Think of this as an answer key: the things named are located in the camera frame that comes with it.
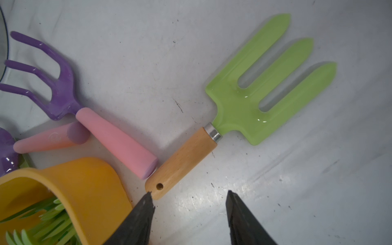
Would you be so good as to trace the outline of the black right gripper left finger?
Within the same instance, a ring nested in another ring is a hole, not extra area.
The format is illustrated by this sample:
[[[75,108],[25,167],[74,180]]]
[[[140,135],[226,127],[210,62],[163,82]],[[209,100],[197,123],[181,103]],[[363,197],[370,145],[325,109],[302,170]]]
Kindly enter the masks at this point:
[[[148,192],[104,245],[148,245],[154,212],[152,195]]]

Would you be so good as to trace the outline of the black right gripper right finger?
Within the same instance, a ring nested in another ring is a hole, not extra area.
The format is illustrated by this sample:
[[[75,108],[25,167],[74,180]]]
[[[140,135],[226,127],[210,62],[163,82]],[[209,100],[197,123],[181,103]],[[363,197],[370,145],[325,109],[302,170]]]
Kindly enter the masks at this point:
[[[226,210],[233,245],[276,245],[246,204],[233,191],[228,191]]]

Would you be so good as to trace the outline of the light green rake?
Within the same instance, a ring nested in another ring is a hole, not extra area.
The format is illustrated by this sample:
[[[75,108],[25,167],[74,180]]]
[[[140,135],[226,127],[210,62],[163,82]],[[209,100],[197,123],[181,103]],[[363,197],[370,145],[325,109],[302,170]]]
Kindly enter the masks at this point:
[[[39,222],[33,228],[13,232],[6,231],[9,245],[80,245],[81,240],[65,210],[57,198],[47,210],[43,209]]]

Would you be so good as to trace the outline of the purple rake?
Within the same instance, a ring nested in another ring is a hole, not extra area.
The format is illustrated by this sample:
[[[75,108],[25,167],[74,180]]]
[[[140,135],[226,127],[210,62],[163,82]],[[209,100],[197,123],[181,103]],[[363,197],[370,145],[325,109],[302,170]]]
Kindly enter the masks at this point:
[[[86,143],[90,136],[90,131],[80,122],[46,130],[18,141],[1,128],[1,176],[18,169],[21,154],[81,145]]]
[[[52,120],[58,121],[67,114],[75,115],[97,140],[112,153],[121,163],[142,180],[149,177],[155,170],[158,158],[144,148],[127,133],[111,124],[93,110],[82,106],[76,98],[74,75],[69,62],[45,43],[12,31],[10,36],[21,43],[38,48],[59,64],[60,75],[57,80],[50,79],[44,72],[34,66],[17,61],[6,60],[8,68],[21,70],[36,75],[52,91],[48,104],[42,102],[33,92],[1,83],[1,90],[12,94],[27,96]]]

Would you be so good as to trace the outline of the light green spade wooden handle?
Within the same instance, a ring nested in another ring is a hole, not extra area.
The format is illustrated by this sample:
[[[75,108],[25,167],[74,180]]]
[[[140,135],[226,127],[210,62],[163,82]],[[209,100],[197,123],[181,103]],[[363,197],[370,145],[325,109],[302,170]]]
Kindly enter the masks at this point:
[[[326,62],[306,76],[270,110],[259,104],[313,51],[313,39],[302,38],[286,49],[248,87],[241,88],[240,77],[249,70],[287,31],[288,13],[271,17],[209,82],[205,91],[215,102],[217,115],[200,128],[146,181],[145,190],[154,200],[165,196],[197,166],[230,131],[240,132],[251,145],[258,145],[308,105],[334,80],[335,62]]]

